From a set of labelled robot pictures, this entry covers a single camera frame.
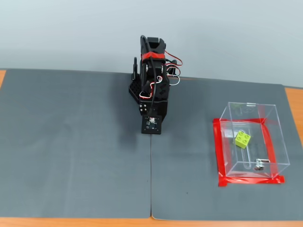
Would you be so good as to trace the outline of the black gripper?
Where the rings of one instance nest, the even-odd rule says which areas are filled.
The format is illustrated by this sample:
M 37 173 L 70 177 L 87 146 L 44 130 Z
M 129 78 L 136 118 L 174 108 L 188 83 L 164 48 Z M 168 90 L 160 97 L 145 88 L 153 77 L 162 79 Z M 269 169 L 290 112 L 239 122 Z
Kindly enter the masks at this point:
M 148 116 L 161 116 L 161 128 L 164 129 L 165 125 L 168 121 L 167 114 L 168 101 L 160 100 L 160 101 L 147 101 L 147 103 L 139 103 L 139 112 L 140 115 L 148 115 Z

